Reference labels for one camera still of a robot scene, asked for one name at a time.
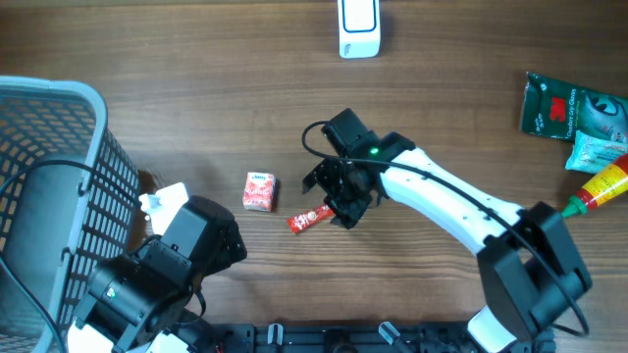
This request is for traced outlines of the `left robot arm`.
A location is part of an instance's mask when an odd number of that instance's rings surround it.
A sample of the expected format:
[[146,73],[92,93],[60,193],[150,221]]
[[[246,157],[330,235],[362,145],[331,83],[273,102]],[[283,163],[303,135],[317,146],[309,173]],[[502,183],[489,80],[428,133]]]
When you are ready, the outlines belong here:
[[206,277],[244,260],[247,251],[231,211],[192,195],[161,234],[138,249],[103,260],[68,331],[71,352],[144,351],[163,340]]

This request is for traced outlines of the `red chili sauce bottle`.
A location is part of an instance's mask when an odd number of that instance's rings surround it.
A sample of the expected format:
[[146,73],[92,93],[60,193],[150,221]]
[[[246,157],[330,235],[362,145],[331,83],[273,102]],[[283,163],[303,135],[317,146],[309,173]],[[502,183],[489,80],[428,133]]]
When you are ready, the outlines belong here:
[[570,196],[561,216],[568,219],[585,215],[627,191],[627,155],[605,166]]

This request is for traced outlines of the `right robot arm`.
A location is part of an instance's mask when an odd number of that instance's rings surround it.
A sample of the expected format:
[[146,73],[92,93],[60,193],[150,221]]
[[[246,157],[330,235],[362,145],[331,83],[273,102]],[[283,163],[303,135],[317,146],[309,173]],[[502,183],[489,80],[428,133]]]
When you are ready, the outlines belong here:
[[320,186],[335,224],[351,229],[382,199],[412,208],[476,258],[486,305],[466,324],[484,352],[532,342],[549,328],[586,336],[577,301],[593,286],[562,215],[539,202],[529,209],[495,198],[450,174],[414,142],[379,137],[350,109],[317,122],[334,154],[303,179]]

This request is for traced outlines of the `green 3M gloves packet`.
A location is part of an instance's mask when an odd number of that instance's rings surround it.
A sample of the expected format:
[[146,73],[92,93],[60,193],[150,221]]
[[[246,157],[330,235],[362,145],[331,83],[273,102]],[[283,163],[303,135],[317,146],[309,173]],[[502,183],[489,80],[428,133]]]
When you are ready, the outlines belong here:
[[528,72],[519,129],[573,142],[581,131],[602,140],[627,141],[627,100]]

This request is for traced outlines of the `red coffee stick sachet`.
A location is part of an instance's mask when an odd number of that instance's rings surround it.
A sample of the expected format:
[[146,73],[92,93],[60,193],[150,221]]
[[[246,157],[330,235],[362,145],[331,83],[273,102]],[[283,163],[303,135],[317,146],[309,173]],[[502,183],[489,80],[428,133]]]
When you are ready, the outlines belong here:
[[299,214],[287,220],[292,233],[300,233],[319,222],[332,217],[335,212],[326,204],[318,206],[308,212]]

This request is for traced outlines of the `small red white carton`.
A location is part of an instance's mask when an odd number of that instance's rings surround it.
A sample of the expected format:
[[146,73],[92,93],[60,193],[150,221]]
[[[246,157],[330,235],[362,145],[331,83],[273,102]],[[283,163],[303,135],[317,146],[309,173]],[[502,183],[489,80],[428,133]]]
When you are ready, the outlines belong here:
[[273,210],[276,178],[272,174],[249,172],[246,176],[242,204],[246,210]]

